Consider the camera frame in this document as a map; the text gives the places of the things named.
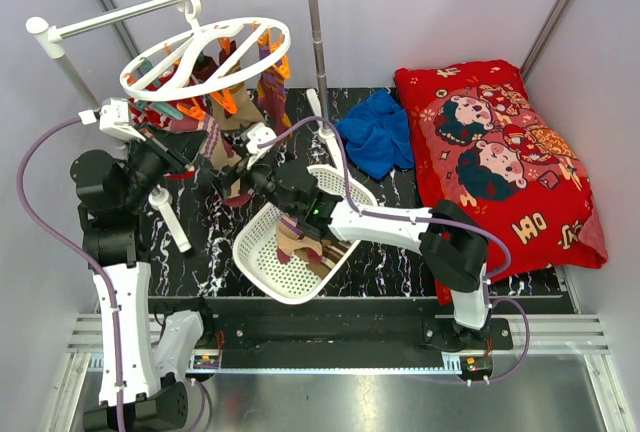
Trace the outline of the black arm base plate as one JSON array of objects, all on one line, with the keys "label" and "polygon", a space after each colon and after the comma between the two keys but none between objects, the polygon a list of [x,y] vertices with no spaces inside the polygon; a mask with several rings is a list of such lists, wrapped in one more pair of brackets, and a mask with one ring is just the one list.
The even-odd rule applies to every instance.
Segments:
[{"label": "black arm base plate", "polygon": [[223,335],[226,373],[451,373],[446,354],[514,351],[509,323],[480,332],[455,325],[434,298],[319,298],[285,305],[267,298],[207,302]]}]

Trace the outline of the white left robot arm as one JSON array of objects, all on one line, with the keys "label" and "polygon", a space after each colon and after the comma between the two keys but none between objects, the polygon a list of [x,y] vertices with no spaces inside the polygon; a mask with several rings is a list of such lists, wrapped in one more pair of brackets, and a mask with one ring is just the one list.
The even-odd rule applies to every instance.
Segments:
[{"label": "white left robot arm", "polygon": [[149,246],[140,227],[144,204],[153,199],[169,211],[160,188],[167,174],[187,171],[208,134],[135,127],[127,157],[90,150],[70,167],[80,200],[82,249],[94,270],[101,308],[103,373],[99,405],[83,416],[87,431],[177,431],[187,425],[186,370],[193,351],[215,338],[210,309],[189,299],[165,319],[152,342],[148,288]]}]

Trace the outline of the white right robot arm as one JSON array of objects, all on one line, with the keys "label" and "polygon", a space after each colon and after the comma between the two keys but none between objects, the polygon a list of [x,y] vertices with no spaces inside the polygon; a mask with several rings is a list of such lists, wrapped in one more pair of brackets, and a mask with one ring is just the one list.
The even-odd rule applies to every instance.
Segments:
[{"label": "white right robot arm", "polygon": [[454,336],[476,348],[490,335],[486,290],[490,234],[455,203],[440,201],[417,209],[379,206],[374,196],[344,172],[299,160],[277,164],[265,155],[247,156],[211,172],[224,199],[237,186],[266,205],[237,236],[234,260],[243,274],[276,301],[310,301],[335,275],[329,265],[315,277],[304,266],[327,258],[331,244],[353,249],[380,243],[421,256],[433,276],[451,291]]}]

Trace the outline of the red white santa sock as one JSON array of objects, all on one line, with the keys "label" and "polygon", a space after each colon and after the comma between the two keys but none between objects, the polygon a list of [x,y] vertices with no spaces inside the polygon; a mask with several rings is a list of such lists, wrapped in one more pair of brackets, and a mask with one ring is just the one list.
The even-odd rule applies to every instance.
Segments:
[{"label": "red white santa sock", "polygon": [[129,100],[129,111],[134,124],[149,123],[171,132],[190,132],[200,129],[200,122],[189,116],[175,119],[133,99]]}]

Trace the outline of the maroon beige sock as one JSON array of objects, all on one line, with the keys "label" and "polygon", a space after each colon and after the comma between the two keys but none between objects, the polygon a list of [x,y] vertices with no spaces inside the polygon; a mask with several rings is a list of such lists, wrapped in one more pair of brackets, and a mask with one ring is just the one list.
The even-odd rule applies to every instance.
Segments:
[{"label": "maroon beige sock", "polygon": [[323,246],[319,241],[305,235],[297,222],[283,216],[276,225],[277,258],[281,264],[288,263],[294,255],[309,263],[321,263]]}]

